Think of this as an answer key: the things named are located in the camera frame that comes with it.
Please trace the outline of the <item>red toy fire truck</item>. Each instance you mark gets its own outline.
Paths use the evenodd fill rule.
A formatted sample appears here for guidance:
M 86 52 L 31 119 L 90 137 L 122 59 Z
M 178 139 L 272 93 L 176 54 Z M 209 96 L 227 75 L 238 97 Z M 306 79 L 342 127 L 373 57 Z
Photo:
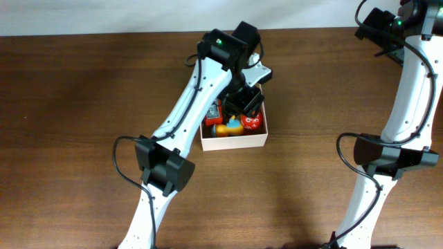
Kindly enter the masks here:
M 215 99 L 206 113 L 206 116 L 204 118 L 204 124 L 207 127 L 210 127 L 212 125 L 220 125 L 222 122 L 223 122 L 222 103 L 220 100 Z

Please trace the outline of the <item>red letter ball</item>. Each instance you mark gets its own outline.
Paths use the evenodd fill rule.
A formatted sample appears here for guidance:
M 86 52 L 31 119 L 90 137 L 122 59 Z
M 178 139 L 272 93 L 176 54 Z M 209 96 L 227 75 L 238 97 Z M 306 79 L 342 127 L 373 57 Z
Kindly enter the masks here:
M 258 112 L 255 117 L 241 115 L 240 122 L 246 130 L 255 131 L 262 126 L 263 116 L 261 112 Z

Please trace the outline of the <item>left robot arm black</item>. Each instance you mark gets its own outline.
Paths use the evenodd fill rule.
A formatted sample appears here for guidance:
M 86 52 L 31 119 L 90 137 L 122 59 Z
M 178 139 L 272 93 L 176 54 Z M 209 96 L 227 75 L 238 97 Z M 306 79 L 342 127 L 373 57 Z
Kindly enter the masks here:
M 141 191 L 127 234 L 119 248 L 155 248 L 159 226 L 174 196 L 190 180 L 195 164 L 187 159 L 195 134 L 216 102 L 234 115 L 258 116 L 264 96 L 259 88 L 273 71 L 262 64 L 258 29 L 245 21 L 231 33 L 205 33 L 193 55 L 190 80 L 164 123 L 151 137 L 130 137 L 141 180 L 124 180 Z

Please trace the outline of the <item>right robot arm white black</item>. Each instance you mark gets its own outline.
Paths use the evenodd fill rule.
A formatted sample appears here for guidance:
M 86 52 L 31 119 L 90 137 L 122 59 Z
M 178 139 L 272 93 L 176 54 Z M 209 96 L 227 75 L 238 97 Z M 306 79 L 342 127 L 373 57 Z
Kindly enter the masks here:
M 324 248 L 370 248 L 392 188 L 405 172 L 437 165 L 431 133 L 442 92 L 442 1 L 403 0 L 396 14 L 374 8 L 355 32 L 402 67 L 395 103 L 381 135 L 355 138 L 356 185 L 345 218 Z

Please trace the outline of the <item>blue orange duck toy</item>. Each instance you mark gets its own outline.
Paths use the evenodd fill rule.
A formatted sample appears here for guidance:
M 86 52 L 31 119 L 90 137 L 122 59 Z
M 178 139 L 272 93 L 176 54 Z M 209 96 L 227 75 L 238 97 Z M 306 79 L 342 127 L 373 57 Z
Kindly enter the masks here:
M 235 116 L 231 116 L 227 124 L 214 124 L 211 128 L 211 134 L 214 138 L 242 136 L 244 127 Z

